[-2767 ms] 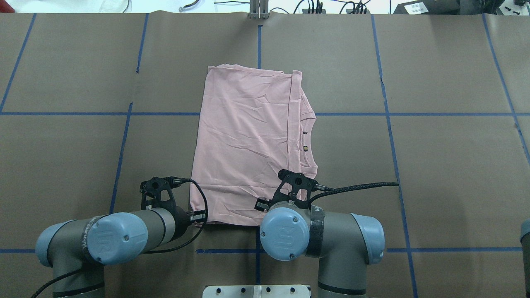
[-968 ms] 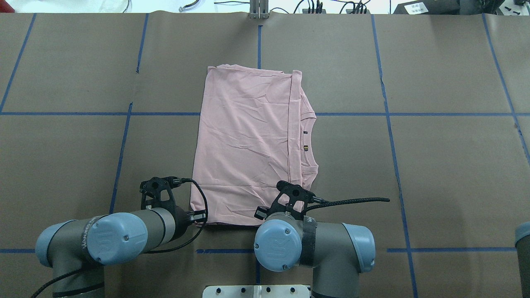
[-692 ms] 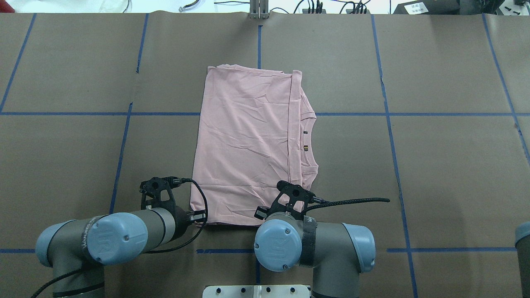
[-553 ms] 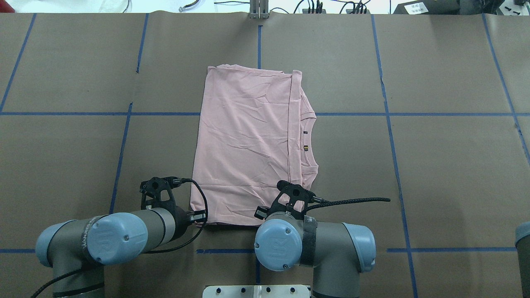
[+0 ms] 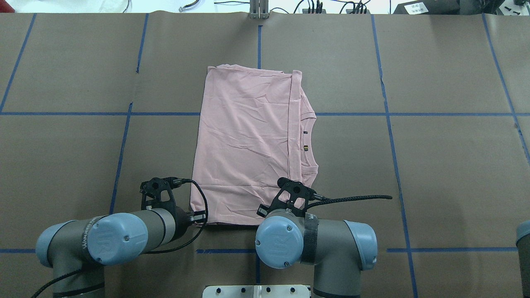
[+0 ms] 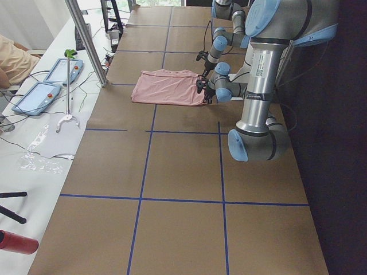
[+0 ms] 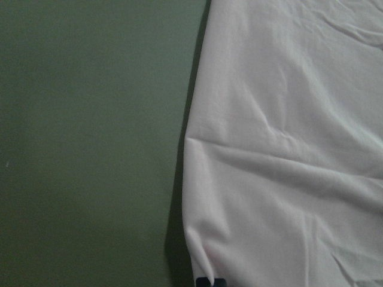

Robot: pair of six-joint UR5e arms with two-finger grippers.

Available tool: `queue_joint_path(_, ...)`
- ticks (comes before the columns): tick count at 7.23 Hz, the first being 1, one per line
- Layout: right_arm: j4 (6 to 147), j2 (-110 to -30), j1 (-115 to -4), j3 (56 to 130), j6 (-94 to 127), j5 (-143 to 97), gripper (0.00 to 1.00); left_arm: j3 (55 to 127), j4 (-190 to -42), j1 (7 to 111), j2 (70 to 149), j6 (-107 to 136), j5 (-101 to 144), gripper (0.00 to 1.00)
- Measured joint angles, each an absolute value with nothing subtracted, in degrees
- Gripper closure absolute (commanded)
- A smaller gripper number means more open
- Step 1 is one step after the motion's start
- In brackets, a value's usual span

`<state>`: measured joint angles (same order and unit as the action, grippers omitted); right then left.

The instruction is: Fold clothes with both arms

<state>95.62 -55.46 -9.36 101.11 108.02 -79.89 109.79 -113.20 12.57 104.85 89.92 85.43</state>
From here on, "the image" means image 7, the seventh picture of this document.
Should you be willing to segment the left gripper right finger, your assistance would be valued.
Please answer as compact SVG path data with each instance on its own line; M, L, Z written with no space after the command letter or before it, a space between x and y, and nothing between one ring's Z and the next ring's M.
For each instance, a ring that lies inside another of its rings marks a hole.
M227 287L227 282L224 278L215 278L212 287Z

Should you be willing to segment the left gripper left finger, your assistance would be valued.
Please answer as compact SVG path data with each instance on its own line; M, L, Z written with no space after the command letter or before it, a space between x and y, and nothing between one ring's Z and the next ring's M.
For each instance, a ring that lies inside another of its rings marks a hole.
M196 287L212 287L212 285L207 277L198 277L196 279Z

